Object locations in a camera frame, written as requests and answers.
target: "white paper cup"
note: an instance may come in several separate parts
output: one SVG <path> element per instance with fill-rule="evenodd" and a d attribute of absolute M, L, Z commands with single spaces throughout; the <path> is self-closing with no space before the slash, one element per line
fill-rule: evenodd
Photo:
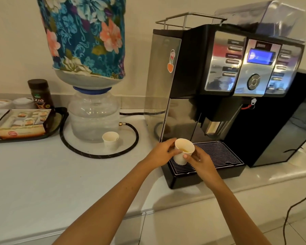
<path fill-rule="evenodd" d="M 117 132 L 106 132 L 102 136 L 104 147 L 110 151 L 114 151 L 118 148 L 119 134 Z"/>
<path fill-rule="evenodd" d="M 182 151 L 182 153 L 174 156 L 174 161 L 179 165 L 185 165 L 187 163 L 186 159 L 184 158 L 184 154 L 192 155 L 195 151 L 194 144 L 184 138 L 179 138 L 175 141 L 175 147 Z"/>

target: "floral fabric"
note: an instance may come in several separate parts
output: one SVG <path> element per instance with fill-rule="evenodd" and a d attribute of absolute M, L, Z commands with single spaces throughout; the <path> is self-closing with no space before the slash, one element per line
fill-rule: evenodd
<path fill-rule="evenodd" d="M 125 76 L 126 0 L 37 0 L 53 67 L 83 75 Z"/>

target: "cartoon sticker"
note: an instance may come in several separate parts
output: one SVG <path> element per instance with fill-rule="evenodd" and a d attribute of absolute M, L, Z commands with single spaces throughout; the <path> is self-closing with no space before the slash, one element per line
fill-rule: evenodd
<path fill-rule="evenodd" d="M 174 68 L 174 66 L 173 66 L 173 59 L 174 58 L 175 58 L 175 50 L 172 49 L 171 52 L 170 52 L 170 59 L 169 59 L 169 63 L 168 63 L 168 71 L 170 73 L 172 73 L 173 68 Z"/>

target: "blue display screen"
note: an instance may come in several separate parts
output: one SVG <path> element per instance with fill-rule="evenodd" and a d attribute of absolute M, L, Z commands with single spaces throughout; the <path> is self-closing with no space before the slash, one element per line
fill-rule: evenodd
<path fill-rule="evenodd" d="M 267 52 L 258 49 L 250 49 L 247 62 L 253 64 L 271 65 L 274 60 L 275 52 Z"/>

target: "white wall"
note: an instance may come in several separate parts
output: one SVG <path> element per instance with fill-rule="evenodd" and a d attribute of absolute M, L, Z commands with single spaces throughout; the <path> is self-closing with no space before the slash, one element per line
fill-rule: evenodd
<path fill-rule="evenodd" d="M 117 95 L 145 95 L 155 24 L 167 16 L 187 11 L 213 14 L 216 9 L 263 0 L 127 0 L 126 78 L 113 87 Z M 283 0 L 306 9 L 306 0 Z M 189 25 L 204 18 L 189 18 Z M 29 93 L 27 80 L 45 78 L 52 93 L 71 94 L 71 86 L 53 70 L 36 0 L 0 0 L 0 93 Z M 301 63 L 306 69 L 306 49 Z"/>

